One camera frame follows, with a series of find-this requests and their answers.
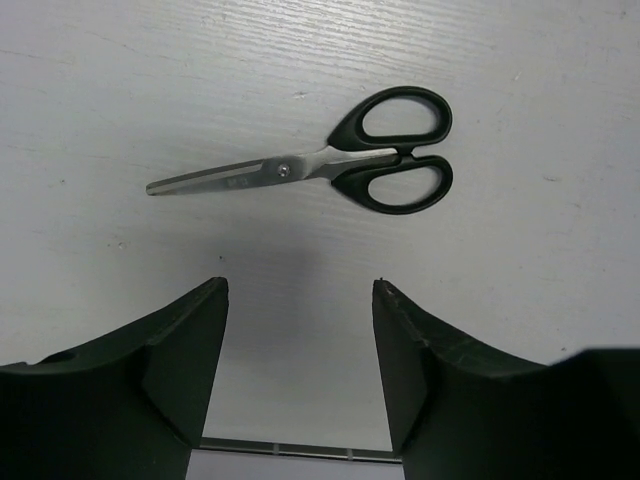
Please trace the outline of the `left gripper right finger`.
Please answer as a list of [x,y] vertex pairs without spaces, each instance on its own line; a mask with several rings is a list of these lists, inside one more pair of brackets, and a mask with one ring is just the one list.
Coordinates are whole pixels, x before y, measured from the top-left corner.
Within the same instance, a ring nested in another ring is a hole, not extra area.
[[639,352],[542,365],[487,345],[374,283],[392,450],[408,479],[635,479]]

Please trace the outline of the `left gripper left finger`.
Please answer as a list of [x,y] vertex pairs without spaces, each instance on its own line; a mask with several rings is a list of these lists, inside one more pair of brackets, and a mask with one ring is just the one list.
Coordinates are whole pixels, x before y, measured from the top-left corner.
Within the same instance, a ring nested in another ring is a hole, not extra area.
[[92,341],[1,369],[5,479],[182,479],[228,315],[216,277]]

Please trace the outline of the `black handled scissors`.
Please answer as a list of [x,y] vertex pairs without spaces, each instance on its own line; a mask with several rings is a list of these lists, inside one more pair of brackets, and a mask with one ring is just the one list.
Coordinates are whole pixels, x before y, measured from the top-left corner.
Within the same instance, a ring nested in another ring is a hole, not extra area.
[[[430,110],[434,127],[419,134],[374,136],[365,131],[367,114],[379,104],[407,98]],[[152,182],[149,196],[210,193],[255,189],[323,178],[342,196],[361,207],[384,215],[410,215],[442,200],[452,187],[451,164],[439,155],[417,157],[418,147],[442,142],[453,126],[453,112],[441,95],[418,86],[381,90],[355,106],[327,137],[326,146],[314,153],[256,159],[206,169]],[[439,179],[434,190],[401,205],[375,199],[370,184],[381,177],[418,169],[431,170]]]

